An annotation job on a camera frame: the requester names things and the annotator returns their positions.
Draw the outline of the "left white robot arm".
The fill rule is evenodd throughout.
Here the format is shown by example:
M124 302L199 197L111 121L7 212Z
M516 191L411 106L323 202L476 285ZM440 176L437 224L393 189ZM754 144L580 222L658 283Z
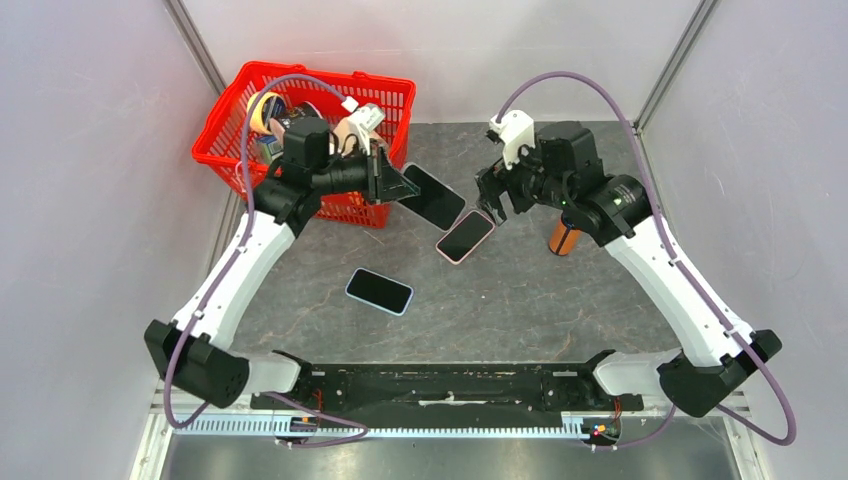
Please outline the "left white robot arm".
M323 197L359 193L386 204L419 195L387 150L369 135L342 152L329 124L307 117L285 129L282 154L252 190L248 210L223 256L193 297L168 321L154 320L144 342L167 388L226 408L243 394L275 392L290 408L314 393L302 361L288 354L241 356L231 351L246 307L271 267L320 210Z

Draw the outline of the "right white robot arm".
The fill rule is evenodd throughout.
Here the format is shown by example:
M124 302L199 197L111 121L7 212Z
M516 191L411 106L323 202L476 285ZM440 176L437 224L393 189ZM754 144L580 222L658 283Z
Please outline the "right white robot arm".
M590 236L639 283L668 322L680 352L614 352L577 382L579 400L601 409L619 395L663 395L682 412L703 417L757 370L751 356L773 358L782 343L771 330L753 330L731 317L723 326L708 304L727 307L708 286L695 288L682 268L676 242L663 240L660 220L642 183L604 172L593 133L574 121L535 130L526 115L491 121L488 137L503 147L492 166L475 176L478 205L497 224L508 195L515 213L535 205L561 211L572 229Z

